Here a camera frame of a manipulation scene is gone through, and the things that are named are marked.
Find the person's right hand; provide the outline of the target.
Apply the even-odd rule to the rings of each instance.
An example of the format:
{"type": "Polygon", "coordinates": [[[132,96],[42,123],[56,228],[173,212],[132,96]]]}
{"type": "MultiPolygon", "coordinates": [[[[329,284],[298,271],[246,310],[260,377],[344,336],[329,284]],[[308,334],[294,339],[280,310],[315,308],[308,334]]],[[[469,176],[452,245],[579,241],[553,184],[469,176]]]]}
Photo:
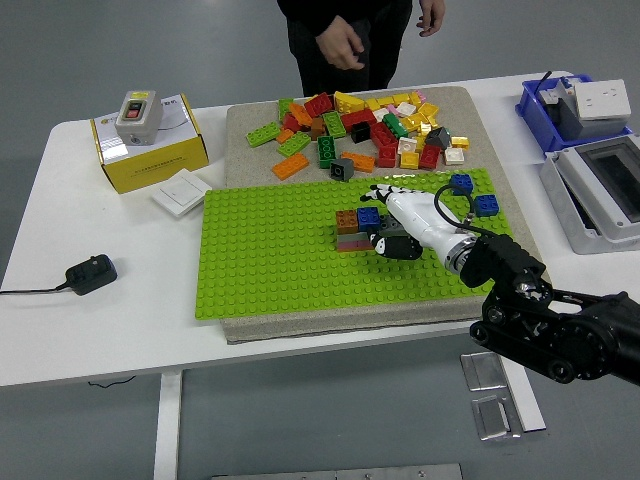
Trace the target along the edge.
{"type": "Polygon", "coordinates": [[[359,56],[364,52],[360,36],[342,17],[336,16],[315,41],[326,61],[339,70],[362,70],[359,56]]]}

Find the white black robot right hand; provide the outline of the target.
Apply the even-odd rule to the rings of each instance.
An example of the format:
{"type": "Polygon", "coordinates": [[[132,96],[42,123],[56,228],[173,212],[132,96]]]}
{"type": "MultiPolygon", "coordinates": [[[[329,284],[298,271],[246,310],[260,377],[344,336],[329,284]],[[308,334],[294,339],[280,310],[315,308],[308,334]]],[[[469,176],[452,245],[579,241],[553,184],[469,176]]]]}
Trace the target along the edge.
{"type": "Polygon", "coordinates": [[[425,248],[433,250],[440,262],[455,269],[454,263],[471,250],[476,242],[469,233],[458,233],[457,228],[444,220],[438,212],[451,215],[451,211],[428,192],[404,187],[378,184],[364,194],[361,201],[378,200],[406,232],[404,237],[383,237],[368,230],[374,250],[381,256],[396,260],[417,260],[425,248]]]}

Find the person's left hand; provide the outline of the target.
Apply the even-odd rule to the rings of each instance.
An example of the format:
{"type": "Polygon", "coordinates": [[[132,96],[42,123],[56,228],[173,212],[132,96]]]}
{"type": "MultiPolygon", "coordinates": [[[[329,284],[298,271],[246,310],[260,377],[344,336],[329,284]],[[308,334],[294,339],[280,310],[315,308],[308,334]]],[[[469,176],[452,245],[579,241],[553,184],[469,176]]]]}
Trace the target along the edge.
{"type": "Polygon", "coordinates": [[[429,37],[439,32],[446,14],[444,0],[420,0],[421,15],[416,24],[421,37],[429,37]]]}

